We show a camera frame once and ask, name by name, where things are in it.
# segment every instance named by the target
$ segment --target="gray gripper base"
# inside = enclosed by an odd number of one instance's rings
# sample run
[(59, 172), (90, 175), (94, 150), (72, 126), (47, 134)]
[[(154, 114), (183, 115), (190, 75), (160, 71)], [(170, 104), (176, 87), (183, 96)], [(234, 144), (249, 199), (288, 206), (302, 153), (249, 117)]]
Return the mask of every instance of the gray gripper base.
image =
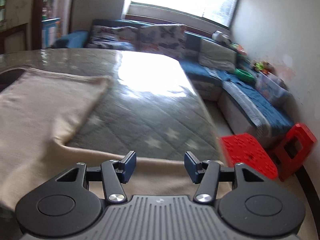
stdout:
[[(25, 235), (22, 240), (40, 238)], [(135, 195), (109, 206), (91, 228), (64, 240), (252, 240), (225, 225), (208, 205), (187, 196)], [(279, 238), (299, 240), (295, 235)]]

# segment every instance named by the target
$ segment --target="floor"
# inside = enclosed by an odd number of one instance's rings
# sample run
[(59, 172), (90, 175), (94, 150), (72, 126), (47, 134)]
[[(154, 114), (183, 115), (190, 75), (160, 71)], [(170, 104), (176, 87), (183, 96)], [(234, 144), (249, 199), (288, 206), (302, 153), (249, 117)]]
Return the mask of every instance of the floor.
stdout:
[[(212, 116), (212, 119), (216, 125), (217, 132), (219, 136), (228, 136), (232, 135), (232, 130), (227, 124), (227, 121), (224, 119), (222, 112), (218, 108), (217, 104), (212, 101), (205, 101), (205, 105), (208, 108), (208, 111), (210, 115)], [(276, 181), (278, 185), (281, 187), (284, 187), (286, 190), (290, 191), (294, 195), (296, 195), (304, 204), (306, 207), (306, 217), (305, 220), (302, 223), (302, 226), (300, 228), (300, 231), (298, 233), (298, 236), (302, 240), (316, 240), (318, 238), (316, 225), (307, 201), (307, 198), (302, 190), (302, 187), (297, 179), (297, 177), (294, 175), (287, 179), (285, 182), (281, 182), (279, 179)]]

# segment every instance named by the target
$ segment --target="red plastic stool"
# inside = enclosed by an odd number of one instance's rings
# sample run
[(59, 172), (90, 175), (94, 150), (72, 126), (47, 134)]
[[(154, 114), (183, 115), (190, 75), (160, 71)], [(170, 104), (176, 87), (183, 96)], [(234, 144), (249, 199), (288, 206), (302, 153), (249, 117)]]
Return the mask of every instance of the red plastic stool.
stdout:
[(286, 180), (302, 166), (316, 142), (316, 137), (304, 123), (296, 123), (281, 143), (269, 151), (270, 156), (275, 155), (280, 161), (281, 181)]
[(248, 133), (221, 137), (226, 149), (226, 160), (229, 167), (235, 163), (245, 163), (269, 179), (275, 179), (278, 171), (260, 143)]

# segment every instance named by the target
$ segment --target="dark table surface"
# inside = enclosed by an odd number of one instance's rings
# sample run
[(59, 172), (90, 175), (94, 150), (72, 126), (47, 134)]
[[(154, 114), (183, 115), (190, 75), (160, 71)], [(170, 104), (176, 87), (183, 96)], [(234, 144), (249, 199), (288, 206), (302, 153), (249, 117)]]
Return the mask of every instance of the dark table surface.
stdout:
[(178, 61), (107, 49), (47, 49), (0, 55), (0, 72), (19, 66), (81, 76), (110, 75), (101, 97), (68, 146), (140, 157), (219, 160), (217, 134)]

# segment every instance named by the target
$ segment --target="triangular cutout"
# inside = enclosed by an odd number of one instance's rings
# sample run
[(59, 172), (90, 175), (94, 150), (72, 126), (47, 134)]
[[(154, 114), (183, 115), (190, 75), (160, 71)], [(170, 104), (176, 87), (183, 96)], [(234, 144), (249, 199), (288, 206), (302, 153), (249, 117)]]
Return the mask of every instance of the triangular cutout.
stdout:
[(57, 179), (58, 182), (73, 182), (76, 181), (77, 175), (79, 172), (79, 168), (74, 168), (59, 179)]
[(246, 182), (263, 182), (264, 180), (247, 169), (242, 169), (244, 180)]

